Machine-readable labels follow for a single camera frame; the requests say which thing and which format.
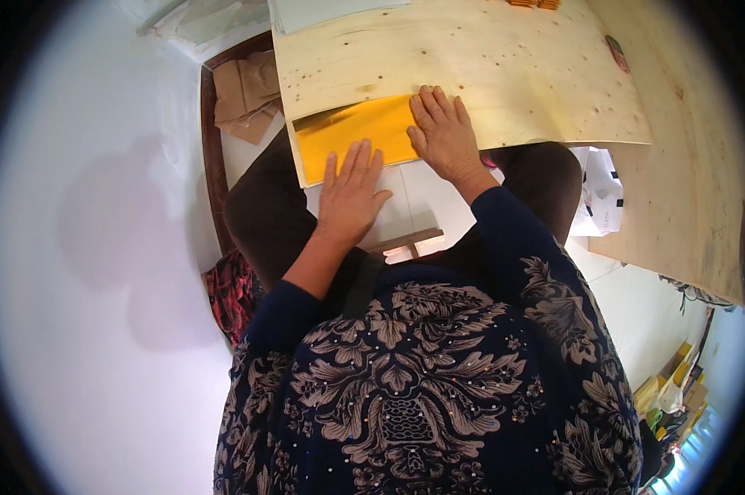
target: wooden frame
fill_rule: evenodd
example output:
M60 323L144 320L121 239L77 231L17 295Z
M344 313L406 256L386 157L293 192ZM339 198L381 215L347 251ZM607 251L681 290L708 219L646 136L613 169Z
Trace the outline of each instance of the wooden frame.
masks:
M209 59L202 66L199 106L202 127L202 158L204 159L204 178L208 184L210 213L216 226L221 254L227 254L235 243L223 220L223 204L229 193L227 170L224 168L221 131L216 127L216 85L213 83L213 69L230 60L245 59L254 52L273 50L271 32L256 35L254 38L235 45Z

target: plywood sheet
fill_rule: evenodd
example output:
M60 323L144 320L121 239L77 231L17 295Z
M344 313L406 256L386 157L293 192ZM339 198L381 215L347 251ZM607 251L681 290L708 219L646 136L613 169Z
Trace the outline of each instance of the plywood sheet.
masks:
M745 142L716 68L666 3L590 4L623 46L655 136L653 146L605 145L623 182L623 223L590 238L590 251L742 303Z
M438 84L463 96L481 149L653 141L634 81L585 0L558 11L413 0L275 33L274 46L288 121Z

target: wooden table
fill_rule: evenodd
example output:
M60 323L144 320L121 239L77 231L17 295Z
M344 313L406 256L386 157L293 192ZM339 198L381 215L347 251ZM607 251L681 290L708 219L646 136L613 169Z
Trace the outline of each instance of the wooden table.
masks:
M413 0L274 33L273 44L299 173L294 120L422 84L463 96L481 149L653 141L633 78L615 63L585 0L558 11Z

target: white paper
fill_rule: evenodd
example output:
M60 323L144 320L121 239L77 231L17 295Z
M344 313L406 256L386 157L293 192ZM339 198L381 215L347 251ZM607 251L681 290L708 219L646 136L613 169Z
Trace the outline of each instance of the white paper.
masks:
M570 235L602 237L617 232L623 218L623 184L608 150L593 146L570 148L581 164L581 198Z

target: right hand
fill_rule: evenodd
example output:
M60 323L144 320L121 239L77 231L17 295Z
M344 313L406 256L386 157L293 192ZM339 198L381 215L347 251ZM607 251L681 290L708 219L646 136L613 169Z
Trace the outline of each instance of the right hand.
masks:
M450 104L440 86L423 85L410 99L417 126L408 127L411 146L439 177L455 185L485 170L466 107L455 97Z

